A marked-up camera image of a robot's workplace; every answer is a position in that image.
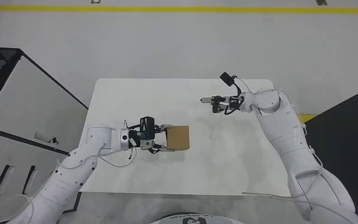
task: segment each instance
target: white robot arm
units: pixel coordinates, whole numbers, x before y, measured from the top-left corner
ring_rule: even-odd
[[[156,144],[154,141],[155,134],[165,132],[170,126],[169,124],[155,125],[154,118],[145,117],[141,118],[139,125],[132,127],[128,127],[127,122],[124,121],[122,129],[88,128],[86,144],[68,154],[35,194],[31,203],[9,224],[56,223],[65,210],[69,199],[78,193],[96,169],[98,158],[137,147],[141,150],[148,150],[152,154],[161,151],[173,151],[167,149],[164,145]],[[118,133],[119,147],[117,149],[112,149],[111,136],[113,130]]]
[[[303,125],[287,96],[280,90],[263,90],[257,93],[248,90],[241,93],[234,83],[234,77],[225,73],[221,78],[229,86],[237,87],[237,95],[202,98],[201,102],[210,103],[214,113],[224,112],[228,115],[236,110],[253,112],[266,138],[280,155],[288,174],[291,197],[250,194],[295,200],[302,217],[313,224],[358,224],[358,216],[354,214],[355,207],[349,193],[314,158],[314,151],[307,145]],[[129,128],[125,121],[124,128],[116,130],[120,142],[120,147],[116,150],[111,147],[112,128],[88,129],[86,144],[69,154],[40,188],[32,203],[9,224],[56,223],[68,199],[80,190],[95,170],[98,157],[133,147],[140,147],[153,154],[172,151],[154,142],[154,135],[164,132],[167,127],[170,125],[155,125],[154,119],[150,117],[142,118],[139,125]]]
[[[235,76],[230,77],[224,73],[220,78],[229,86],[236,85]],[[258,93],[248,90],[249,92],[241,93],[239,87],[236,87],[237,96],[214,96],[202,98],[201,102],[210,103],[214,113],[224,111],[225,114],[230,114],[236,110],[254,112],[266,138],[280,155],[286,168],[291,197],[248,194],[295,200],[302,217],[313,224],[358,223],[349,193],[343,184],[323,169],[322,164],[314,158],[314,151],[305,139],[305,126],[301,124],[294,105],[285,93],[280,90],[260,90]]]

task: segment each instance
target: cardboard box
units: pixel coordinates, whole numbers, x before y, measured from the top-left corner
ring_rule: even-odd
[[[167,129],[167,148],[174,151],[190,148],[189,126],[172,126]]]

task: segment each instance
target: white table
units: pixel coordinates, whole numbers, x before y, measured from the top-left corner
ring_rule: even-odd
[[[269,80],[246,80],[252,91],[273,88]],[[237,81],[242,91],[246,88]],[[202,97],[236,94],[223,81],[188,79],[100,79],[92,96],[80,145],[87,128],[139,124],[144,116],[156,124],[190,126],[190,149],[152,155],[138,150],[128,167],[98,161],[83,192],[241,195],[262,192],[289,195],[281,160],[264,136],[255,115],[239,111],[213,114]],[[165,136],[156,137],[164,143]],[[124,165],[129,152],[107,159]]]

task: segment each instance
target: yellow line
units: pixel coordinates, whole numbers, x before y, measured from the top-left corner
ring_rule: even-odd
[[[317,115],[315,115],[315,114],[301,114],[301,118],[302,118],[303,123],[305,123],[305,122],[311,120],[311,119],[314,118],[315,116],[317,116]]]
[[[0,11],[27,12],[206,12],[206,13],[287,13],[358,14],[358,8],[264,8],[264,7],[121,7],[121,6],[0,6]]]

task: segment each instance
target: wire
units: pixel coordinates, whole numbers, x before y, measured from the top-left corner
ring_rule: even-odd
[[[13,199],[13,198],[17,198],[17,197],[25,197],[28,201],[28,204],[30,203],[31,204],[31,215],[30,215],[30,218],[27,222],[27,224],[30,224],[31,220],[32,220],[32,217],[34,215],[34,212],[35,212],[35,206],[34,206],[34,203],[32,202],[32,199],[33,198],[29,198],[28,196],[24,195],[24,194],[17,194],[17,195],[14,195],[12,197],[9,197],[8,199],[6,199],[1,205],[0,205],[0,208],[2,208],[9,200]],[[15,216],[17,216],[18,214],[20,214],[26,207],[27,205],[26,204],[19,212],[17,212],[16,214],[13,214],[9,217],[6,217],[4,218],[3,220],[1,220],[0,222],[6,222],[6,221],[9,221],[11,219],[13,219]]]
[[[306,202],[304,200],[291,200],[291,199],[286,199],[286,198],[275,198],[271,195],[262,195],[260,193],[249,193],[249,192],[242,192],[242,194],[249,194],[249,195],[255,195],[255,196],[260,196],[260,197],[265,197],[265,198],[271,198],[271,199],[276,199],[276,200],[286,200],[286,201],[289,201],[289,202],[300,202],[300,203],[306,203],[306,204],[313,204],[315,206],[319,206],[319,207],[322,207],[322,208],[325,208],[331,212],[333,212],[334,214],[340,216],[341,218],[343,218],[344,220],[346,220],[347,222],[349,222],[350,224],[354,224],[352,221],[350,221],[348,218],[346,218],[345,216],[339,214],[338,212],[326,207],[326,206],[323,206],[321,204],[318,204],[318,203],[314,203],[314,202]]]
[[[281,196],[281,195],[277,195],[277,194],[263,194],[263,193],[253,193],[253,194],[260,194],[260,195],[264,195],[264,196],[274,196],[274,197],[278,197],[278,198],[299,198],[302,196],[306,196],[308,194],[308,192],[311,190],[313,184],[316,182],[316,180],[321,176],[321,174],[323,173],[323,164],[322,161],[318,158],[318,156],[315,153],[312,153],[313,156],[315,158],[317,158],[317,160],[319,161],[320,164],[320,169],[319,169],[319,173],[316,175],[315,179],[312,181],[312,183],[309,185],[308,189],[306,192],[304,192],[303,194],[299,194],[299,195],[295,195],[295,196]]]
[[[48,179],[45,181],[45,183],[35,192],[35,194],[34,194],[32,197],[30,197],[31,200],[29,200],[29,199],[27,200],[28,203],[25,204],[19,212],[17,212],[16,214],[11,215],[11,216],[9,216],[9,217],[4,218],[4,219],[1,220],[0,222],[9,221],[9,220],[13,219],[14,217],[18,216],[21,212],[23,212],[23,210],[26,209],[26,207],[29,205],[29,203],[31,203],[31,204],[32,204],[32,205],[31,205],[31,206],[32,206],[32,212],[31,212],[31,216],[30,216],[29,222],[27,223],[27,224],[29,224],[30,221],[31,221],[31,219],[32,219],[32,216],[34,215],[34,212],[35,212],[35,207],[34,207],[34,204],[33,204],[33,202],[32,202],[32,199],[34,199],[34,198],[37,196],[37,194],[38,194],[38,193],[40,192],[40,190],[45,186],[45,184],[49,181],[49,179],[50,179],[50,178],[48,178]],[[14,195],[14,196],[8,198],[4,203],[2,203],[2,204],[0,205],[0,208],[1,208],[2,206],[4,206],[4,204],[5,204],[7,201],[11,200],[12,198],[18,197],[18,196],[25,196],[26,198],[29,198],[28,196],[26,196],[26,195],[24,195],[24,194]]]
[[[84,160],[81,160],[81,162],[80,162],[79,165],[74,166],[74,167],[65,167],[65,166],[61,165],[61,163],[58,161],[58,159],[57,159],[56,161],[57,161],[58,166],[60,166],[60,167],[62,167],[62,168],[64,168],[64,169],[66,169],[66,170],[73,170],[73,169],[76,169],[76,168],[82,166],[83,164],[85,164],[86,161],[87,161],[89,158],[91,158],[91,157],[97,157],[97,158],[100,158],[101,160],[103,160],[104,162],[107,162],[107,163],[108,163],[109,165],[111,165],[111,166],[114,166],[114,167],[117,167],[117,168],[123,168],[123,167],[129,166],[129,165],[135,160],[137,151],[136,151],[136,148],[134,148],[134,149],[135,149],[135,155],[134,155],[133,159],[132,159],[128,164],[126,164],[126,165],[124,165],[124,166],[114,165],[114,164],[112,164],[111,162],[108,162],[107,160],[105,160],[104,158],[102,158],[102,156],[99,156],[99,155],[88,156],[88,157],[85,158]]]
[[[282,91],[282,90],[276,90],[276,89],[273,89],[273,90],[264,90],[264,91],[261,91],[261,92],[252,92],[250,90],[250,88],[248,87],[248,85],[244,82],[244,80],[242,80],[241,78],[235,76],[235,78],[237,78],[238,80],[240,80],[247,88],[247,91],[253,95],[258,95],[258,94],[264,94],[266,92],[273,92],[273,91],[278,91],[278,92],[282,92],[283,94],[286,95],[287,99],[290,101],[288,95]],[[303,127],[303,130],[304,130],[304,135],[306,136],[307,135],[307,128],[306,128],[306,125],[304,124],[303,120],[302,120],[302,116],[301,114],[299,113],[299,110],[296,106],[293,106],[293,110],[295,111],[295,113],[298,115],[299,119],[300,119],[300,123],[301,123],[301,126]]]
[[[241,89],[236,85],[236,83],[234,82],[234,86],[236,87],[237,89],[237,96],[236,97],[239,97],[240,94],[241,94]]]

